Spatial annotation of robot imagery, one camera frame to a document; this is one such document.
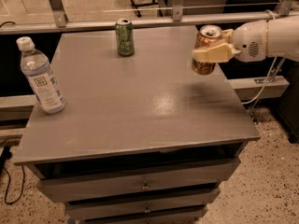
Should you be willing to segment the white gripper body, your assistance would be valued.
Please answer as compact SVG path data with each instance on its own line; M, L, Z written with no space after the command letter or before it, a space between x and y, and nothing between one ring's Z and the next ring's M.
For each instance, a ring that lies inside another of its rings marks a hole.
M241 62L258 62L266 58L267 21L247 22L233 34L235 58Z

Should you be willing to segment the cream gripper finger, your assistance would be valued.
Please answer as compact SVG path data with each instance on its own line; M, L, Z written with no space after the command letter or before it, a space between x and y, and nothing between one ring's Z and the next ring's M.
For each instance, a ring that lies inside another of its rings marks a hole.
M223 30L222 31L222 42L227 43L227 44L232 44L233 43L233 34L234 34L233 29Z
M213 47L201 47L192 51L192 57L199 63L226 63L229 62L240 50L232 44L221 43Z

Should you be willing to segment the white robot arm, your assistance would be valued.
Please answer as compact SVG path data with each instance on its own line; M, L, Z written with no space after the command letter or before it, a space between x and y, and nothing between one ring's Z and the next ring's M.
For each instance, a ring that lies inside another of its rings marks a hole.
M226 63L232 58L249 63L268 57L299 61L297 16L247 22L235 30L206 25L200 29L200 35L211 42L192 51L192 57L199 63Z

